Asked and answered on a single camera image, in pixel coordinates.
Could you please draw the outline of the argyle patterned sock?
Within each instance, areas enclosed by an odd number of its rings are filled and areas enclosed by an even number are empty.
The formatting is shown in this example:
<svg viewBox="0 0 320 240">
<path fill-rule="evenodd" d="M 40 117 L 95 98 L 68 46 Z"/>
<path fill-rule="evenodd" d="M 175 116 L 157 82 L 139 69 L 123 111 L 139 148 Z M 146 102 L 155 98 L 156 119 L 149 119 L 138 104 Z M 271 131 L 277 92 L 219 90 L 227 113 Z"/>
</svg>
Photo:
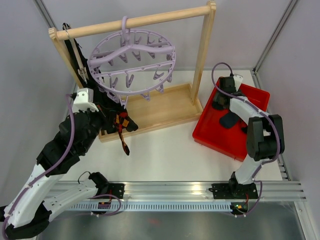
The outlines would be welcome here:
<svg viewBox="0 0 320 240">
<path fill-rule="evenodd" d="M 124 153 L 129 156 L 130 155 L 130 149 L 128 145 L 125 142 L 124 136 L 123 136 L 123 129 L 125 129 L 129 121 L 127 120 L 128 113 L 127 112 L 120 112 L 116 114 L 114 126 L 116 128 L 116 131 L 118 133 L 119 139 L 121 141 L 122 149 Z"/>
</svg>

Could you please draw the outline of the purple round clip hanger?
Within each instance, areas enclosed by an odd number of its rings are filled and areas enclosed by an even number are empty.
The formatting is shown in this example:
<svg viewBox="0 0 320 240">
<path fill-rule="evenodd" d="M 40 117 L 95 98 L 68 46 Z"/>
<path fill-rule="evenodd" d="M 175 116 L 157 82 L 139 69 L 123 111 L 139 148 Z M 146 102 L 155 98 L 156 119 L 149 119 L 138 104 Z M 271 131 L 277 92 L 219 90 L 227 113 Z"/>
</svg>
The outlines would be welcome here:
<svg viewBox="0 0 320 240">
<path fill-rule="evenodd" d="M 124 16 L 121 29 L 99 42 L 87 60 L 99 89 L 122 107 L 130 96 L 149 100 L 151 91 L 163 93 L 176 65 L 175 46 L 166 37 L 129 28 L 127 21 Z"/>
</svg>

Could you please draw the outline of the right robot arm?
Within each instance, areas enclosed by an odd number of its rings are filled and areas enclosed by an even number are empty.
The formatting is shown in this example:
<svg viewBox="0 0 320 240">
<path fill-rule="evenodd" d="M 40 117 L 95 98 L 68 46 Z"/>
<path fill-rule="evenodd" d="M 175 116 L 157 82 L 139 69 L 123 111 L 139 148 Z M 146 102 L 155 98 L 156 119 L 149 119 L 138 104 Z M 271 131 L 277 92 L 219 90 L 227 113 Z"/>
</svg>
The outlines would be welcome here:
<svg viewBox="0 0 320 240">
<path fill-rule="evenodd" d="M 241 78 L 231 72 L 229 76 L 213 81 L 216 94 L 212 107 L 227 111 L 219 119 L 219 124 L 225 129 L 231 129 L 238 122 L 246 125 L 242 131 L 246 132 L 247 155 L 224 189 L 234 199 L 255 193 L 258 172 L 264 165 L 276 161 L 285 150 L 282 117 L 269 114 L 254 105 L 240 90 Z"/>
</svg>

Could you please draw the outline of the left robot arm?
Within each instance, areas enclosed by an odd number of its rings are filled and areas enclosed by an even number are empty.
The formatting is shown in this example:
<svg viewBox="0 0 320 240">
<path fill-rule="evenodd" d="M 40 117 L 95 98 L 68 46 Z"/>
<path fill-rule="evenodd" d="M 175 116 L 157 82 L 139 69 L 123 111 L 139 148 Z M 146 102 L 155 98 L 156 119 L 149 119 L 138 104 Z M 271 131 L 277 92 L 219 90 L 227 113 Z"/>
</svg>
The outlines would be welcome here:
<svg viewBox="0 0 320 240">
<path fill-rule="evenodd" d="M 42 233 L 62 212 L 85 199 L 118 201 L 110 182 L 100 173 L 92 172 L 75 187 L 47 198 L 51 188 L 80 161 L 106 121 L 103 109 L 96 105 L 71 112 L 60 123 L 59 131 L 38 157 L 25 186 L 15 199 L 0 208 L 2 236 L 6 240 L 31 239 Z"/>
</svg>

